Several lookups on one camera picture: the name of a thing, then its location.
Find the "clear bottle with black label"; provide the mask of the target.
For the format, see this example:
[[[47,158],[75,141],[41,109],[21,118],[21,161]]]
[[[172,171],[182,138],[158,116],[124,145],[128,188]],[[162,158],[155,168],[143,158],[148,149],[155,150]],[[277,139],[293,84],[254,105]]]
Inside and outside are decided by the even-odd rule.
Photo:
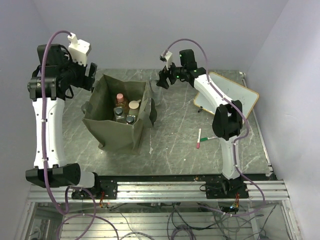
[[[115,107],[113,109],[113,113],[114,113],[114,119],[116,122],[118,123],[126,123],[126,114],[124,112],[123,107],[119,106],[119,107]]]

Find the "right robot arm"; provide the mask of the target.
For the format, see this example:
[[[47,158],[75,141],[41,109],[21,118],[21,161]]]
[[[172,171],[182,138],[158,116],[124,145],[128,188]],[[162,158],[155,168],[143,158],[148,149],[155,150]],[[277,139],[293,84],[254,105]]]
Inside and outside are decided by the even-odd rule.
[[[232,100],[210,78],[207,70],[198,67],[194,51],[191,49],[179,52],[181,66],[173,62],[173,54],[165,50],[160,60],[165,62],[164,68],[159,72],[158,87],[168,89],[177,80],[189,83],[208,103],[215,109],[212,130],[220,140],[223,167],[222,174],[228,180],[240,176],[238,168],[238,146],[235,143],[243,127],[243,106],[240,100]]]

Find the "olive canvas bag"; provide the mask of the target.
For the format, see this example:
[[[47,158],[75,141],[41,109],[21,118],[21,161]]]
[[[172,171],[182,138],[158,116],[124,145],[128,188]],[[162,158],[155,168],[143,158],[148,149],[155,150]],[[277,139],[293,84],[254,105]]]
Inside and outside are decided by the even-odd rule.
[[[128,101],[140,101],[133,124],[116,121],[116,95],[124,94]],[[140,151],[143,130],[152,128],[157,120],[156,104],[149,80],[122,81],[103,74],[96,81],[89,101],[82,105],[82,122],[106,152],[135,155]]]

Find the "small clear bottle grey cap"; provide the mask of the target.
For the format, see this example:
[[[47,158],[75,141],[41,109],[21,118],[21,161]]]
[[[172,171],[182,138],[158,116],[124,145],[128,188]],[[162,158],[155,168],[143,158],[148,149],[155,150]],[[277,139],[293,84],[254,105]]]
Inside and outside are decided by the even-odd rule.
[[[136,120],[137,117],[135,115],[130,114],[128,114],[125,119],[127,125],[133,125],[136,122]]]

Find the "orange bottle pink cap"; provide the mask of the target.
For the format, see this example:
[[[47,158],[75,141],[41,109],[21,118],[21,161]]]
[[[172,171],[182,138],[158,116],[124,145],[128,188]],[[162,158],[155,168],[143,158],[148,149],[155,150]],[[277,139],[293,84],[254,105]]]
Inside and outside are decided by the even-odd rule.
[[[118,93],[116,95],[115,106],[116,107],[122,107],[122,108],[128,108],[129,107],[128,101],[127,101],[127,99],[125,98],[125,96],[122,93]]]

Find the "green bottle beige cap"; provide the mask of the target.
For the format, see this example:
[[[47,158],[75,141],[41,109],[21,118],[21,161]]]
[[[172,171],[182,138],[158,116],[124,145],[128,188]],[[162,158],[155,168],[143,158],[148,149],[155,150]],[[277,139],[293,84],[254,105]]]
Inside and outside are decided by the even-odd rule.
[[[139,114],[139,111],[140,111],[140,103],[141,103],[141,100],[132,100],[129,102],[128,106],[129,106],[129,112],[128,114],[130,116],[135,116],[137,117],[138,114]]]

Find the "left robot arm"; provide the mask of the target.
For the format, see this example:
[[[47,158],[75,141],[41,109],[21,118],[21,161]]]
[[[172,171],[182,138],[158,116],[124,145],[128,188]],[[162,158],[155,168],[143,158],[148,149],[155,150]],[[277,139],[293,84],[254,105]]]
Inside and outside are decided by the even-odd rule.
[[[62,118],[67,91],[72,87],[90,91],[97,65],[87,65],[91,45],[80,41],[68,47],[50,46],[45,66],[39,65],[27,84],[36,119],[36,155],[33,168],[26,170],[28,182],[45,188],[84,187],[85,194],[96,199],[102,186],[92,172],[82,171],[78,163],[68,163],[63,144]]]

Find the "clear tube with dark label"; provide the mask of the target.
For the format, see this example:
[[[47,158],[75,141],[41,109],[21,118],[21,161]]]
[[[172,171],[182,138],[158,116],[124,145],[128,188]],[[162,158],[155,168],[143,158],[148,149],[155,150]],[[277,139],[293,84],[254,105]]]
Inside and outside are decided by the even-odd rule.
[[[150,80],[150,87],[153,94],[153,99],[155,102],[160,102],[162,99],[162,87],[157,85],[158,81],[155,79]]]

